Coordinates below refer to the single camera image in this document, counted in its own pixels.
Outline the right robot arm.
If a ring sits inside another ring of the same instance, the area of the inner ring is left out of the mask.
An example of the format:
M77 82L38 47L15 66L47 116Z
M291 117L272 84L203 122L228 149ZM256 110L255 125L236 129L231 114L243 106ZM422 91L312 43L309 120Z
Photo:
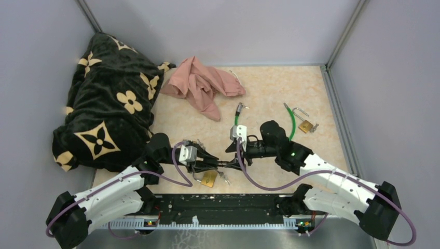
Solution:
M394 185L375 184L357 178L322 159L310 148L291 141L274 120L260 127L261 140L248 141L247 127L230 129L233 143L227 152L236 152L238 164L245 169L254 158L274 157L282 169L299 179L307 178L325 187L307 185L305 193L292 199L295 212L321 211L345 218L359 225L368 235L386 241L399 216L400 200Z

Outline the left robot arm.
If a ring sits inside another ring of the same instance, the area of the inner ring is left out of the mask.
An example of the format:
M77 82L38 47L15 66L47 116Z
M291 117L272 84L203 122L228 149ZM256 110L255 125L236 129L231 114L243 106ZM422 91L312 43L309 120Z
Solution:
M115 177L75 195L60 194L46 219L46 235L55 238L61 248L75 248L97 228L128 214L155 211L157 200L148 185L159 179L179 184L163 175L162 164L200 163L205 168L217 167L219 159L208 153L198 141L184 140L171 147L164 133L153 135L141 155Z

